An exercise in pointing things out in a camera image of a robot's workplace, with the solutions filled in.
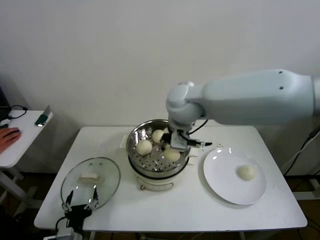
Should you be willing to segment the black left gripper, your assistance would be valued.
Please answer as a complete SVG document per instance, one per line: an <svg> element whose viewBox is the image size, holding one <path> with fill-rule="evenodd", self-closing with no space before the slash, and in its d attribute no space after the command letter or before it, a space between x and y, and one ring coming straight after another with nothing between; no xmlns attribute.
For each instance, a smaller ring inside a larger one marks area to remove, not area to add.
<svg viewBox="0 0 320 240"><path fill-rule="evenodd" d="M89 198L87 204L71 206L74 191L71 190L66 200L62 203L65 217L67 218L67 226L69 228L82 228L87 217L91 216L93 210L98 207L97 189L93 189L93 195Z"/></svg>

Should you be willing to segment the bare person hand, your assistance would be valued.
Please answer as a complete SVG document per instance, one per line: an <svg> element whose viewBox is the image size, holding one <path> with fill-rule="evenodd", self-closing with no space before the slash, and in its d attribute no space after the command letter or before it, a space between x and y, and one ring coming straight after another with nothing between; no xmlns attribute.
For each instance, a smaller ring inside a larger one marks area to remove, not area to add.
<svg viewBox="0 0 320 240"><path fill-rule="evenodd" d="M0 153L3 153L7 148L14 144L21 137L20 129L13 128L1 128L0 129Z"/></svg>

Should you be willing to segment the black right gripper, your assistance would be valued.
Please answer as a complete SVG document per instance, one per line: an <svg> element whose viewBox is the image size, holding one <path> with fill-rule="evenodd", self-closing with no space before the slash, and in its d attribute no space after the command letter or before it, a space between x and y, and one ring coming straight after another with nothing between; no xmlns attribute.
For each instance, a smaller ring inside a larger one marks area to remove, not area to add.
<svg viewBox="0 0 320 240"><path fill-rule="evenodd" d="M161 137L161 147L160 150L164 152L166 149L171 149L171 140L172 140L172 133L165 132Z"/></svg>

